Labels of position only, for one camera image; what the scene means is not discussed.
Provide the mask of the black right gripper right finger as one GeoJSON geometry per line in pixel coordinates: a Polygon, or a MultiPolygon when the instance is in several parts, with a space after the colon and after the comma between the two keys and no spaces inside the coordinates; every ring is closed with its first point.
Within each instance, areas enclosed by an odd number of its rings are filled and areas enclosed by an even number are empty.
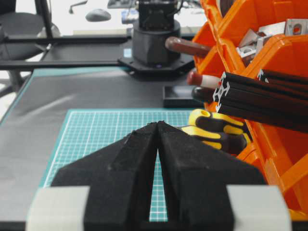
{"type": "Polygon", "coordinates": [[[260,171],[163,121],[157,127],[168,220],[182,229],[232,229],[226,186],[264,185],[260,171]]]}

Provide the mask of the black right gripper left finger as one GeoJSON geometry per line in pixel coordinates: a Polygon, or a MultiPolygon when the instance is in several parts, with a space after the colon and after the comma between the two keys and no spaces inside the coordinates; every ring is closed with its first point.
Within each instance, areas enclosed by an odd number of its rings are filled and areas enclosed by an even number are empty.
{"type": "Polygon", "coordinates": [[[89,186],[87,231],[133,231],[150,214],[157,123],[60,168],[52,186],[89,186]]]}

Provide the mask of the black left robot arm base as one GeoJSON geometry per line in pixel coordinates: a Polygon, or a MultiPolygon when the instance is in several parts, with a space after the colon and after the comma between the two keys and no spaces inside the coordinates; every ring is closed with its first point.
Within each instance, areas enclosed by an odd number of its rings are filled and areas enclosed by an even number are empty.
{"type": "Polygon", "coordinates": [[[176,0],[138,0],[139,18],[133,23],[132,40],[123,44],[122,65],[136,72],[171,73],[193,66],[193,58],[165,47],[170,37],[180,37],[174,19],[181,6],[176,0]]]}

